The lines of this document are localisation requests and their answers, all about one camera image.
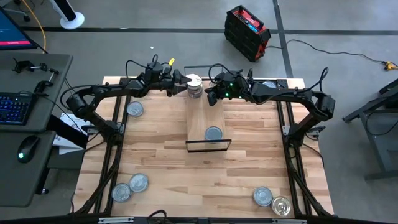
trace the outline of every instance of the computer monitor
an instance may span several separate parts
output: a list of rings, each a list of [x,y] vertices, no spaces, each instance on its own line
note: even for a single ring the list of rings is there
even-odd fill
[[[36,48],[37,44],[0,7],[0,50]]]

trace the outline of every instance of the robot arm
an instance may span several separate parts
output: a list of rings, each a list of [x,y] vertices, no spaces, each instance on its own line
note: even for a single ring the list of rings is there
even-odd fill
[[[286,88],[270,88],[262,83],[249,78],[244,78],[240,71],[218,74],[214,80],[215,85],[207,88],[205,92],[210,106],[216,104],[218,99],[241,98],[261,105],[269,100],[301,103],[308,109],[309,114],[299,123],[289,128],[287,137],[290,142],[301,146],[305,133],[321,121],[332,119],[335,109],[335,100],[323,92],[311,89],[300,90]]]
[[[174,96],[187,89],[186,83],[191,79],[183,76],[178,70],[170,74],[171,69],[164,69],[159,62],[148,63],[145,73],[137,78],[128,78],[125,83],[118,85],[93,85],[81,89],[67,99],[67,105],[72,113],[81,119],[89,121],[95,127],[108,144],[117,144],[121,140],[119,128],[115,122],[104,120],[95,109],[107,97],[133,96],[143,97],[149,90],[166,90],[167,96]],[[86,96],[94,96],[91,103],[87,103]]]

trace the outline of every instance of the white paper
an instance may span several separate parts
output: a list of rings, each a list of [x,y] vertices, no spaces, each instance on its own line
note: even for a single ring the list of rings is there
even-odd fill
[[[63,121],[65,124],[75,128],[76,130],[82,131],[85,135],[87,135],[87,133],[85,131],[83,131],[81,129],[82,126],[84,125],[91,125],[90,122],[88,121],[84,121],[83,119],[77,118],[75,115],[73,114],[67,114],[68,116],[65,115],[65,113],[61,114],[60,120]],[[65,138],[56,135],[54,142],[53,142],[53,146],[59,146],[60,147],[60,155],[62,154],[66,154],[68,152],[75,152],[75,151],[79,151],[79,150],[83,150],[82,147],[79,147],[77,145],[75,145],[74,143],[72,143],[69,140],[66,140]]]

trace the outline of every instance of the red power station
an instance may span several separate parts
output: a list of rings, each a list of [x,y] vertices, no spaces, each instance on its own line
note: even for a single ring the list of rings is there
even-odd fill
[[[264,27],[264,23],[243,6],[237,6],[226,13],[224,34],[251,62],[264,55],[271,38],[271,33]]]

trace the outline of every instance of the computer mouse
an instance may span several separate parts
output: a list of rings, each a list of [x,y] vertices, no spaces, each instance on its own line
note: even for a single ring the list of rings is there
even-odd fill
[[[17,155],[18,161],[21,163],[29,162],[35,154],[39,141],[40,138],[37,136],[27,136],[19,146]]]

